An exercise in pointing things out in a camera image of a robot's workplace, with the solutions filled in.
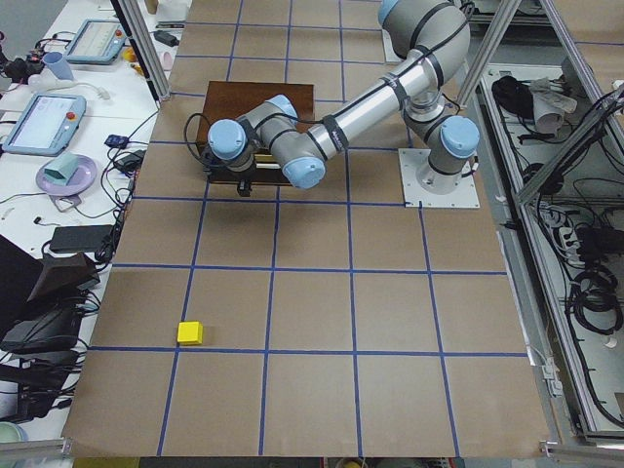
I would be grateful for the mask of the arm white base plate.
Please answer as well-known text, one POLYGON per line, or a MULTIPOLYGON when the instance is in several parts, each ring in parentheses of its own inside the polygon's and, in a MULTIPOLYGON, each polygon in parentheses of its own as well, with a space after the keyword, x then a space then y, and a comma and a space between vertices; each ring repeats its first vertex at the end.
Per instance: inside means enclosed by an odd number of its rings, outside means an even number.
POLYGON ((480 207, 468 162, 457 175, 440 175, 429 165, 429 149, 400 148, 398 154, 407 208, 476 210, 480 207))

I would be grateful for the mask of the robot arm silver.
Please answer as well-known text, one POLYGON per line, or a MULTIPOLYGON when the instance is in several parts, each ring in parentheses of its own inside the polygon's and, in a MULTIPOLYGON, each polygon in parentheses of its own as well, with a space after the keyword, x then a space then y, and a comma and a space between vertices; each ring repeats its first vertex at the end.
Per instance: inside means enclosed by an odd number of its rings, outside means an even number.
POLYGON ((378 22, 402 60, 396 68, 334 113, 311 123, 304 133, 297 130, 299 118, 284 95, 267 99, 236 119, 211 123, 205 167, 220 164, 247 178, 254 172, 255 152, 264 148, 292 186, 309 189, 323 179, 329 159, 398 112, 430 149, 417 172, 420 185, 435 194, 452 192, 480 141, 476 124, 450 114, 441 91, 468 52, 467 13, 451 1, 384 1, 378 22))

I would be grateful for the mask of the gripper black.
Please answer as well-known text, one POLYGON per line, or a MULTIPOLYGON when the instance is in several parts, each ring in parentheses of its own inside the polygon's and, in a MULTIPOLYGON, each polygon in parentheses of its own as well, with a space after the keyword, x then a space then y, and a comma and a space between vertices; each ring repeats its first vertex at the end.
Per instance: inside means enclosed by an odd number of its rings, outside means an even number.
POLYGON ((241 179, 237 183, 237 193, 240 197, 250 197, 253 192, 253 182, 249 179, 241 179))

